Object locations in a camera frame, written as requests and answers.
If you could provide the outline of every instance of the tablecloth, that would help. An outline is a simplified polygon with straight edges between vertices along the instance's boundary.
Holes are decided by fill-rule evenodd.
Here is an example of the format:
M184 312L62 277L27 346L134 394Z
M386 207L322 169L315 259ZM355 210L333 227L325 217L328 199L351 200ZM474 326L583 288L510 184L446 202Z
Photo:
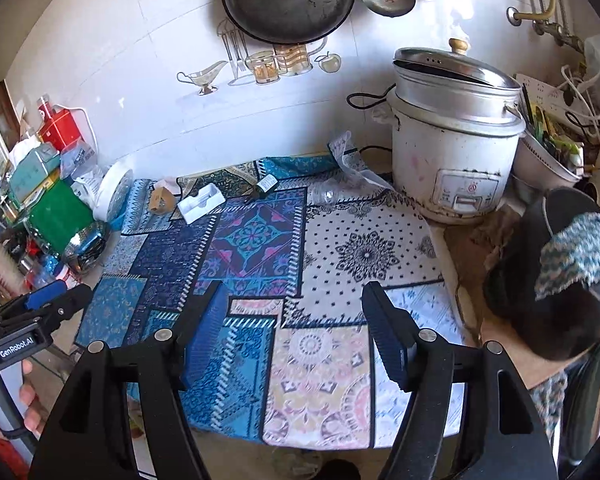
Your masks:
M245 204L266 174L280 186ZM170 327L191 290L223 280L229 314L203 378L181 394L192 426L305 449L391 446L409 394L386 376L362 314L363 285L378 280L421 327L462 338L424 219L404 196L378 188L311 203L308 190L339 174L321 155L178 178L181 197L209 182L227 197L190 225L177 209L153 215L154 183L136 180L75 343L133 344ZM137 398L137 385L128 392ZM458 431L461 408L456 384L446 434Z

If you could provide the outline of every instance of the brown box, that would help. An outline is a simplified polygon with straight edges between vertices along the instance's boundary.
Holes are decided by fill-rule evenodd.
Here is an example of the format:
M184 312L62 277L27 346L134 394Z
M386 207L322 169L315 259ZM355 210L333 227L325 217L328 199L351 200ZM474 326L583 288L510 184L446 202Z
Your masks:
M176 208L176 197L165 187L157 187L149 199L149 211L155 215L164 215Z

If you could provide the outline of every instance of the rice cooker control panel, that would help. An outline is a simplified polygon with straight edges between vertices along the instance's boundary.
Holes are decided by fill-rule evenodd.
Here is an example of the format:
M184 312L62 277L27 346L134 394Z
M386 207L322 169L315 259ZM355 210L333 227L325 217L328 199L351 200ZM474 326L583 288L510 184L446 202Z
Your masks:
M432 202L458 214L490 209L502 177L477 171L439 170Z

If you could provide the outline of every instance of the white rice cooker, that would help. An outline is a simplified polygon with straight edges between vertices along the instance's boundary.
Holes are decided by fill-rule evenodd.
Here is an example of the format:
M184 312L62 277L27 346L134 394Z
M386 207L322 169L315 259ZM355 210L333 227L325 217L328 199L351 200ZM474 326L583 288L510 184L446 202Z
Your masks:
M393 113L396 189L419 212L445 224L469 224L496 209L509 177L525 120L519 83L454 52L396 51Z

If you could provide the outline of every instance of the black pot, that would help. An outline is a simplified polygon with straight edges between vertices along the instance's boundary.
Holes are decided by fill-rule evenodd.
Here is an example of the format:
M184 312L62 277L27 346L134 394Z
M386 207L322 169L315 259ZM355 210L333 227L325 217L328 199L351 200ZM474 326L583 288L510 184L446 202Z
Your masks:
M584 193L569 187L547 192L526 209L484 282L493 313L509 320L529 348L546 359L570 359L600 340L600 284L573 283L540 301L534 291L542 247L587 212L600 213L600 208Z

